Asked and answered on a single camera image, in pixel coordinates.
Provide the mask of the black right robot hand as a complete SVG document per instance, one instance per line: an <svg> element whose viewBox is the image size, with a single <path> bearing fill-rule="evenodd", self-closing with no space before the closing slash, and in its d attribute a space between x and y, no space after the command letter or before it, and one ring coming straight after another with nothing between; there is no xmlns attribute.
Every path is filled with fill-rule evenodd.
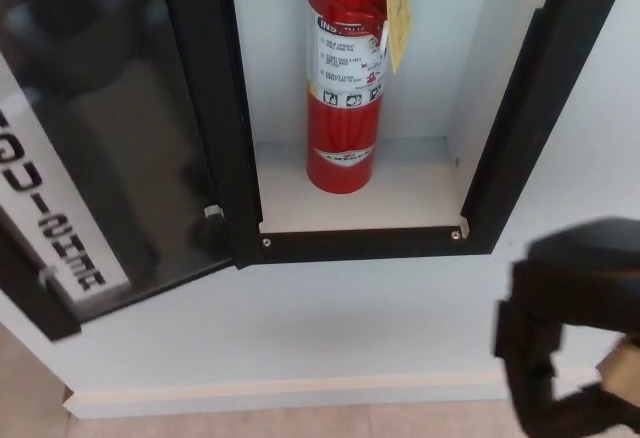
<svg viewBox="0 0 640 438"><path fill-rule="evenodd" d="M602 381L555 398L552 356L565 326L638 336L638 220L596 219L532 242L526 257L512 265L494 341L526 436L589 437L619 425L637 432L638 405Z"/></svg>

